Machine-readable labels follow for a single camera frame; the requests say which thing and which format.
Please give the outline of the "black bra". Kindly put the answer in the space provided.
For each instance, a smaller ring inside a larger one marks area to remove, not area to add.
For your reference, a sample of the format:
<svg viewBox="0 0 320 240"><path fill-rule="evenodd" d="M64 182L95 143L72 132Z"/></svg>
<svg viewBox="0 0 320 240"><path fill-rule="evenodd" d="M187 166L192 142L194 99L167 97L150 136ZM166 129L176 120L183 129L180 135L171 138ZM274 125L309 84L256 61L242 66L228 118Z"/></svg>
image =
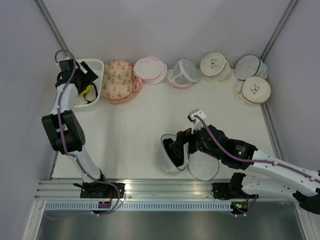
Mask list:
<svg viewBox="0 0 320 240"><path fill-rule="evenodd" d="M166 138L162 141L164 150L166 154L168 155L171 162L178 168L181 167L185 160L184 156L180 155L179 150L181 150L177 144L176 141L172 138Z"/></svg>

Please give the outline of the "yellow bra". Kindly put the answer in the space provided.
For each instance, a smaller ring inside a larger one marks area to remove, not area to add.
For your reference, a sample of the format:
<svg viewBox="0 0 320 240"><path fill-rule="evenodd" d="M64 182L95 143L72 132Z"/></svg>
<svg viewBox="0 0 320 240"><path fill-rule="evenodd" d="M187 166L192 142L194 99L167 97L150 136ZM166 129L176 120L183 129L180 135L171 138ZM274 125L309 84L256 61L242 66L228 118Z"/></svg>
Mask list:
<svg viewBox="0 0 320 240"><path fill-rule="evenodd" d="M91 91L91 89L94 88L95 92L95 98L93 100L86 99L86 95ZM86 101L87 104L92 103L94 100L98 98L98 89L97 86L94 83L91 83L83 92L79 94L80 96L83 96L83 99Z"/></svg>

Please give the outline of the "white mesh bag blue zipper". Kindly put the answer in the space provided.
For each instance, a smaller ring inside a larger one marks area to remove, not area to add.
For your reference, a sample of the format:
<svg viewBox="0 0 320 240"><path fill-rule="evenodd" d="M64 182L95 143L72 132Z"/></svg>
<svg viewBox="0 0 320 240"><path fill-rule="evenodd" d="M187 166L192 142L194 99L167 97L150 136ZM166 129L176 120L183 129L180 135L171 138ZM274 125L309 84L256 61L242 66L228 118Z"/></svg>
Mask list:
<svg viewBox="0 0 320 240"><path fill-rule="evenodd" d="M164 134L160 138L160 144L153 157L153 162L159 171L166 175L174 176L188 170L190 174L200 180L209 181L219 171L219 161L205 153L196 151L190 153L191 148L186 143L183 146L182 159L173 159L174 152L169 147L176 140L173 134Z"/></svg>

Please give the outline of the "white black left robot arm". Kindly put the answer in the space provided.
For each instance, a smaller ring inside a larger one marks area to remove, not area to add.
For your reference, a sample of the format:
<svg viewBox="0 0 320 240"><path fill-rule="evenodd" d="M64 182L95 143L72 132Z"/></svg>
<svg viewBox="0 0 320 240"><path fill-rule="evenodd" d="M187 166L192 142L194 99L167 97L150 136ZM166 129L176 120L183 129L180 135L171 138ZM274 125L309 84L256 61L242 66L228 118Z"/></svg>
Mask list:
<svg viewBox="0 0 320 240"><path fill-rule="evenodd" d="M66 156L76 166L82 181L92 185L91 191L98 198L109 193L109 185L104 182L101 169L93 162L86 150L86 137L73 109L80 94L94 84L95 93L100 95L102 87L103 62L97 59L62 60L57 75L57 96L50 114L41 122L54 151Z"/></svg>

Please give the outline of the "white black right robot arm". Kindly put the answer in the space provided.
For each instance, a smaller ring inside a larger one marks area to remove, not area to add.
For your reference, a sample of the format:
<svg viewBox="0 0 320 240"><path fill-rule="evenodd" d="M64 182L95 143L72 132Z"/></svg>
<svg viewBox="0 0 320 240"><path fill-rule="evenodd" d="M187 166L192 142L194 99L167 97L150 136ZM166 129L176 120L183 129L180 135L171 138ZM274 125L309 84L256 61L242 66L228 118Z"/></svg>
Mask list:
<svg viewBox="0 0 320 240"><path fill-rule="evenodd" d="M229 182L215 183L213 197L220 200L271 196L289 198L310 213L320 213L320 173L271 157L243 140L228 138L221 130L205 125L179 131L164 139L163 148L177 167L185 157L201 152L234 169Z"/></svg>

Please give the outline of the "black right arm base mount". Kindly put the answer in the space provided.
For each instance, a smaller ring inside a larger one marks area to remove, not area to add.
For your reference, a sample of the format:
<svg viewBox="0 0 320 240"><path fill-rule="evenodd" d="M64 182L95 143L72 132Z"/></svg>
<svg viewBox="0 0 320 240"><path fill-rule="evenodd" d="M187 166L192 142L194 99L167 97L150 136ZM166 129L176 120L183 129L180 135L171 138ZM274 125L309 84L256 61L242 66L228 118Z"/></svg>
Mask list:
<svg viewBox="0 0 320 240"><path fill-rule="evenodd" d="M247 194L242 190L244 173L234 173L229 182L214 182L212 184L212 196L218 200L246 199Z"/></svg>

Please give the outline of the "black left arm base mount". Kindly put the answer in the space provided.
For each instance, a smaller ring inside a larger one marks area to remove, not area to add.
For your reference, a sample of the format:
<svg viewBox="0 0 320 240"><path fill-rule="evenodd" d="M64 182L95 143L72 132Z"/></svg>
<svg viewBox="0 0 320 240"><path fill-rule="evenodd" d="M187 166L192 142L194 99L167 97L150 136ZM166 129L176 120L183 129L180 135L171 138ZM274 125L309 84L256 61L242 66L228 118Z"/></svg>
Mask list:
<svg viewBox="0 0 320 240"><path fill-rule="evenodd" d="M83 199L118 199L123 198L125 193L125 184L123 182L110 185L111 182L98 183L96 181L74 183L73 186L81 189L80 198Z"/></svg>

